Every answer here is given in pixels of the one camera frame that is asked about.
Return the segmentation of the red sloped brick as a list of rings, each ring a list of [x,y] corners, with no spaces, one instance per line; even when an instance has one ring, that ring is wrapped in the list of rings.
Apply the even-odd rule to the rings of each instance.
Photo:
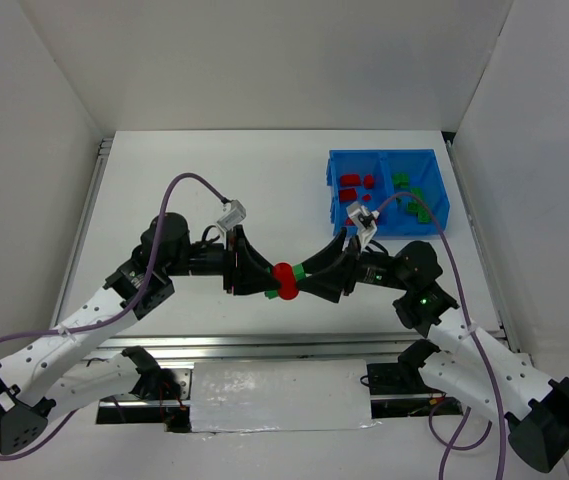
[[[339,179],[341,187],[357,187],[361,185],[361,178],[358,174],[345,174]]]

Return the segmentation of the green 2x3 brick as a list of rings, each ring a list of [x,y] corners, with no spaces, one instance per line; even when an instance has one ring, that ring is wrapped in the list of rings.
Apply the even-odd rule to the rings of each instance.
[[[419,210],[417,212],[416,216],[417,216],[417,221],[419,223],[430,223],[431,222],[430,215],[424,210]]]

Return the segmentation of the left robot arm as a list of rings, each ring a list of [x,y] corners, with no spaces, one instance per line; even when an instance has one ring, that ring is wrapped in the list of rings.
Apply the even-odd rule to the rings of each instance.
[[[183,387],[142,346],[111,358],[89,354],[148,316],[174,293],[175,276],[221,276],[234,295],[281,288],[274,268],[246,240],[241,226],[227,239],[191,242],[186,219],[156,217],[131,257],[93,296],[56,328],[27,334],[29,344],[0,360],[0,460],[23,458],[41,448],[57,418],[120,394],[142,400],[181,401]]]

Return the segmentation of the green curved long brick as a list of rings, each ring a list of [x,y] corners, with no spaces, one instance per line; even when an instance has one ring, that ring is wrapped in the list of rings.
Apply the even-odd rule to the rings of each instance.
[[[415,195],[416,197],[418,197],[419,199],[423,200],[424,199],[424,194],[423,194],[423,190],[419,187],[415,187],[415,188],[411,188],[410,192]]]

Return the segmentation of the green number four brick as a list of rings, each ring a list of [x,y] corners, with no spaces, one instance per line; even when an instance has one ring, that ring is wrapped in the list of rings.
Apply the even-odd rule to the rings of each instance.
[[[416,202],[408,202],[406,205],[406,212],[411,215],[418,215],[420,209],[420,205]]]

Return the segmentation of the tiny green 1x3 brick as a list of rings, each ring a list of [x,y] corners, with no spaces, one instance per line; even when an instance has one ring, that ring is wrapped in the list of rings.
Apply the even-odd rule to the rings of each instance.
[[[410,187],[410,175],[408,173],[393,173],[391,179],[395,190],[406,190]]]

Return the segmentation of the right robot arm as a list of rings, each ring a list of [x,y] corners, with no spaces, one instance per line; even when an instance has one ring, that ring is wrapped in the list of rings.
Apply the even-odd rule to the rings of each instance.
[[[511,449],[538,472],[551,472],[569,451],[569,378],[553,379],[466,319],[437,282],[442,269],[429,243],[371,253],[340,232],[302,268],[299,290],[333,303],[358,283],[402,291],[395,312],[421,336],[398,358],[406,384],[445,393],[506,426]]]

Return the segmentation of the red curved long brick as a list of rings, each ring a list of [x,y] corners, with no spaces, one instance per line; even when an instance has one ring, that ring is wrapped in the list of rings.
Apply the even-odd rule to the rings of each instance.
[[[344,188],[339,190],[339,202],[351,203],[358,200],[358,192],[355,188]]]

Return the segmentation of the red rounded brick cluster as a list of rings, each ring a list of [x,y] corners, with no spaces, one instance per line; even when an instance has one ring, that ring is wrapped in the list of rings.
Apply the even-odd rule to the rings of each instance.
[[[280,284],[276,290],[271,292],[273,298],[278,297],[288,301],[297,297],[299,291],[296,286],[295,272],[290,264],[277,263],[272,269],[272,275]]]

